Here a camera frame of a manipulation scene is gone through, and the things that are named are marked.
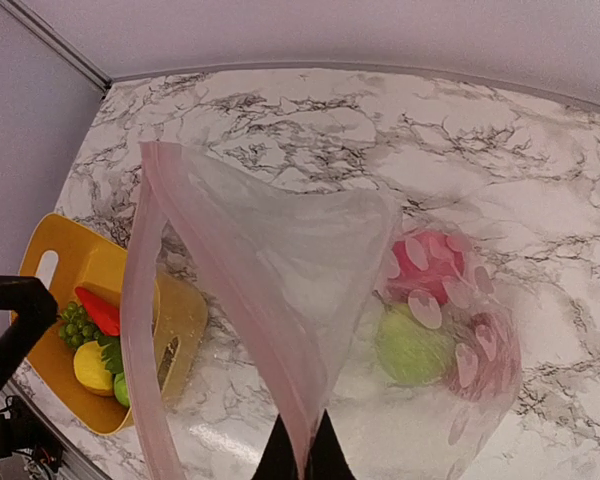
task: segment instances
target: red bell pepper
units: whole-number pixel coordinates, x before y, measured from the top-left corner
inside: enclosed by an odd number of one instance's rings
[[[120,310],[83,287],[76,287],[76,295],[98,328],[110,337],[120,336]]]

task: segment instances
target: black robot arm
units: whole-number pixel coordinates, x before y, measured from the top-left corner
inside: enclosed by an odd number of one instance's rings
[[[0,337],[0,390],[56,321],[58,304],[35,277],[0,276],[0,310],[17,314]]]

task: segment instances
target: lime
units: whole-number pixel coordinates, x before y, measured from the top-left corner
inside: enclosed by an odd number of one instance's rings
[[[84,337],[82,335],[80,335],[79,333],[76,335],[73,335],[71,337],[71,346],[72,347],[79,347],[83,343],[84,343]]]
[[[127,388],[127,381],[124,377],[124,373],[116,375],[113,381],[113,392],[116,395],[116,400],[123,407],[129,408],[131,402],[129,402],[129,389]]]
[[[72,337],[76,333],[78,333],[78,327],[76,327],[73,323],[70,323],[69,325],[66,326],[65,332],[66,332],[67,336]]]

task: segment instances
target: green leaf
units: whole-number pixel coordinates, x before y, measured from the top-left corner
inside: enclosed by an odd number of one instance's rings
[[[112,374],[116,375],[124,371],[122,364],[122,346],[120,338],[108,337],[103,335],[98,339],[98,345],[103,347],[102,361],[105,368]]]

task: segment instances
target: green apple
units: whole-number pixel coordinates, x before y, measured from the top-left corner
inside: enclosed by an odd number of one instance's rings
[[[116,395],[116,400],[123,407],[129,408],[129,390],[127,389],[127,381],[124,378],[124,373],[118,373],[113,381],[113,393]]]
[[[380,321],[376,353],[383,370],[399,385],[440,380],[455,364],[455,341],[443,329],[418,322],[407,305],[394,305]]]

